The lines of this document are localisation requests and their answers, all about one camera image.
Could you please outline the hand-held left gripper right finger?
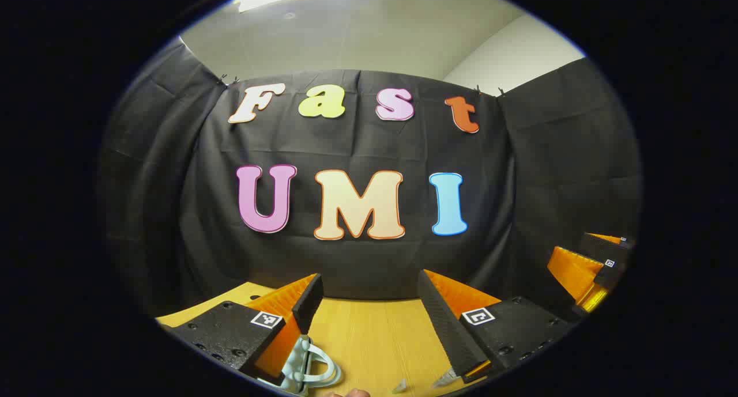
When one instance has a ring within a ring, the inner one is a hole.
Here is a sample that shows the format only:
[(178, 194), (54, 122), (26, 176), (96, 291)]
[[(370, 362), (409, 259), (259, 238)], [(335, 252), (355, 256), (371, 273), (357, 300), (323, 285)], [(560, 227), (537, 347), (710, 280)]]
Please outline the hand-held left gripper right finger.
[(417, 295), (450, 363), (435, 386), (513, 370), (577, 324), (575, 311), (556, 315), (522, 296), (501, 300), (427, 269), (417, 276)]

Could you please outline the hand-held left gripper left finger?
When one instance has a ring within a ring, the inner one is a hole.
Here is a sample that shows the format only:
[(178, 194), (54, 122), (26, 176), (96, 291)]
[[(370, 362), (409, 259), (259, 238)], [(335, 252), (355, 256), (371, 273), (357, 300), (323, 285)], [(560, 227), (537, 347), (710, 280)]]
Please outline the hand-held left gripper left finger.
[(323, 300), (320, 274), (291, 282), (247, 304), (222, 301), (164, 331), (232, 370), (280, 385), (293, 348), (308, 334)]

